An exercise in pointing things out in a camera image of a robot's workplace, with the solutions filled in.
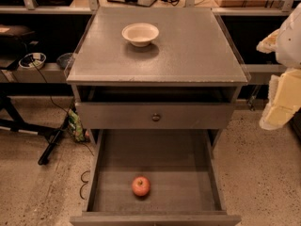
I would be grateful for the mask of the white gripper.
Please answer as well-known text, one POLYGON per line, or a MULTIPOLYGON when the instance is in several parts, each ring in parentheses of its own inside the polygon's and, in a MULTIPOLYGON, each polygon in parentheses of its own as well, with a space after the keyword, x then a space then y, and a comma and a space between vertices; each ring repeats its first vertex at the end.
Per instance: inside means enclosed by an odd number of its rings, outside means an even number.
POLYGON ((301 108, 301 3, 282 23, 261 40, 256 49, 270 54, 276 51, 278 63, 288 69, 269 81, 268 103, 262 112, 260 127, 276 130, 283 127, 301 108))

